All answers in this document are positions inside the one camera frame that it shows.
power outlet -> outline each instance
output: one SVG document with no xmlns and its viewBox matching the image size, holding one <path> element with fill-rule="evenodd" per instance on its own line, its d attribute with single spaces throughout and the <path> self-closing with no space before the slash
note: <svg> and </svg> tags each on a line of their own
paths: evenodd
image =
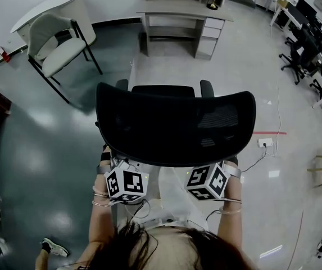
<svg viewBox="0 0 322 270">
<path fill-rule="evenodd" d="M 273 140 L 272 140 L 272 138 L 266 138 L 266 139 L 259 139 L 258 140 L 258 147 L 264 147 L 264 143 L 266 143 L 266 146 L 267 147 L 271 147 L 271 146 L 273 146 Z"/>
</svg>

white chair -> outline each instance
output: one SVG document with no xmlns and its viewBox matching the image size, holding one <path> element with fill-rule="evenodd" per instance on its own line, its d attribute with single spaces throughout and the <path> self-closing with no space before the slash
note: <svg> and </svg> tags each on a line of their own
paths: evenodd
<svg viewBox="0 0 322 270">
<path fill-rule="evenodd" d="M 45 43 L 55 34 L 73 29 L 76 38 L 71 38 L 62 44 L 60 44 L 55 50 L 53 50 L 43 61 L 42 65 L 36 61 L 36 55 Z M 94 64 L 96 65 L 99 73 L 102 75 L 102 71 L 99 68 L 77 22 L 70 18 L 59 17 L 51 13 L 45 13 L 38 17 L 31 25 L 29 31 L 29 47 L 28 47 L 28 61 L 33 68 L 41 75 L 41 77 L 64 99 L 67 103 L 70 103 L 68 99 L 49 81 L 51 78 L 58 85 L 61 85 L 54 77 L 63 67 L 70 63 L 81 52 L 88 61 L 85 53 L 87 48 Z"/>
</svg>

gray tiled floor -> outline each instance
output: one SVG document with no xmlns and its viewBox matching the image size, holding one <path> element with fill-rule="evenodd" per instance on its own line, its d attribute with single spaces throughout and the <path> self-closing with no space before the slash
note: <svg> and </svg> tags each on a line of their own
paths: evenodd
<svg viewBox="0 0 322 270">
<path fill-rule="evenodd" d="M 273 29 L 271 39 L 271 17 L 229 1 L 225 7 L 235 22 L 226 24 L 212 61 L 195 60 L 165 43 L 159 53 L 166 56 L 140 56 L 136 84 L 187 85 L 199 96 L 199 81 L 207 79 L 217 95 L 250 91 L 257 102 L 255 131 L 278 130 L 279 86 L 281 131 L 287 135 L 278 137 L 276 157 L 267 156 L 242 178 L 244 250 L 261 269 L 287 269 L 303 212 L 290 269 L 312 269 L 312 256 L 322 237 L 322 187 L 313 188 L 320 175 L 306 169 L 315 154 L 322 153 L 322 110 L 311 107 L 317 95 L 308 87 L 310 79 L 295 86 L 291 71 L 280 71 L 284 62 L 278 54 L 288 53 L 289 48 L 279 29 Z M 82 56 L 55 75 L 65 93 L 77 101 L 75 107 L 65 104 L 37 76 L 25 54 L 0 66 L 0 91 L 15 103 L 0 139 L 2 231 L 10 248 L 7 261 L 15 268 L 32 268 L 44 236 L 54 237 L 71 251 L 69 259 L 53 259 L 50 269 L 73 262 L 87 242 L 90 187 L 103 142 L 93 125 L 94 86 L 129 76 L 137 40 L 133 27 L 97 33 L 93 51 L 104 76 Z M 269 136 L 254 135 L 239 154 L 241 169 L 262 157 L 263 150 L 256 145 L 262 137 Z M 205 214 L 219 207 L 215 202 L 197 205 Z M 219 217 L 209 221 L 215 231 Z M 278 252 L 259 258 L 280 245 Z M 317 270 L 322 270 L 322 261 L 318 263 Z"/>
<path fill-rule="evenodd" d="M 290 50 L 284 44 L 285 34 L 277 27 L 271 38 L 270 15 L 229 1 L 225 7 L 232 12 L 234 23 L 225 24 L 211 61 L 195 60 L 184 51 L 182 54 L 182 50 L 174 51 L 174 43 L 157 42 L 154 57 L 141 55 L 136 84 L 192 86 L 200 96 L 199 81 L 207 79 L 216 95 L 250 91 L 257 103 L 255 131 L 260 132 L 278 131 L 278 84 L 281 131 L 287 135 L 278 137 L 276 157 L 267 156 L 243 175 L 243 245 L 261 269 L 287 269 L 304 211 L 290 269 L 307 269 L 306 264 L 313 264 L 311 257 L 322 238 L 322 188 L 313 188 L 322 182 L 321 173 L 312 175 L 306 171 L 314 156 L 322 153 L 322 110 L 311 107 L 318 95 L 309 88 L 310 78 L 295 86 L 291 70 L 280 70 L 285 63 L 278 54 L 288 55 Z M 264 150 L 256 142 L 268 137 L 275 141 L 275 135 L 252 137 L 238 155 L 241 169 L 262 157 Z M 215 202 L 197 205 L 205 215 L 219 207 Z M 210 230 L 216 231 L 219 217 L 214 215 L 209 221 Z M 262 253 L 280 245 L 277 253 L 260 259 Z M 316 265 L 322 269 L 322 261 Z"/>
<path fill-rule="evenodd" d="M 12 102 L 0 137 L 2 236 L 14 269 L 32 269 L 48 236 L 70 250 L 49 268 L 72 263 L 87 245 L 92 186 L 103 139 L 94 125 L 96 85 L 128 79 L 140 24 L 97 29 L 91 46 L 104 75 L 78 56 L 55 78 L 65 103 L 31 67 L 26 52 L 0 64 L 0 92 Z"/>
</svg>

dark green floor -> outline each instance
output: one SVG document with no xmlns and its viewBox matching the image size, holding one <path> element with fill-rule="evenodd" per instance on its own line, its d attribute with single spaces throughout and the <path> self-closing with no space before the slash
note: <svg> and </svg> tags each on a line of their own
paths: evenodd
<svg viewBox="0 0 322 270">
<path fill-rule="evenodd" d="M 70 252 L 51 257 L 49 269 L 76 261 L 86 247 L 103 145 L 94 125 L 96 85 L 129 79 L 140 30 L 140 24 L 96 30 L 91 49 L 103 76 L 83 55 L 55 75 L 72 105 L 36 73 L 26 51 L 0 64 L 0 92 L 13 102 L 0 136 L 0 235 L 9 268 L 34 269 L 44 237 Z"/>
</svg>

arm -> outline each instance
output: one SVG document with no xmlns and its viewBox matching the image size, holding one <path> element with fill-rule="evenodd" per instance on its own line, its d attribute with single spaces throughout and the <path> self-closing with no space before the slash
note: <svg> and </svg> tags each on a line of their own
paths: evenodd
<svg viewBox="0 0 322 270">
<path fill-rule="evenodd" d="M 226 161 L 225 163 L 236 167 L 237 165 Z M 241 195 L 242 184 L 237 177 L 231 176 L 228 180 L 224 197 L 228 199 L 242 200 Z M 236 202 L 225 202 L 223 206 L 224 211 L 237 211 L 242 207 L 241 204 Z M 218 237 L 237 247 L 242 248 L 242 212 L 221 216 L 221 221 L 218 227 Z"/>
<path fill-rule="evenodd" d="M 111 161 L 101 161 L 100 166 L 110 165 Z M 95 188 L 99 192 L 107 192 L 106 179 L 103 175 L 97 175 L 94 182 Z M 99 204 L 108 204 L 110 199 L 94 196 L 93 201 Z M 94 253 L 102 243 L 108 241 L 114 235 L 114 225 L 112 223 L 111 207 L 92 206 L 92 214 L 89 222 L 88 245 L 82 256 L 77 260 L 74 269 L 79 266 L 87 265 L 88 261 L 93 258 Z"/>
</svg>

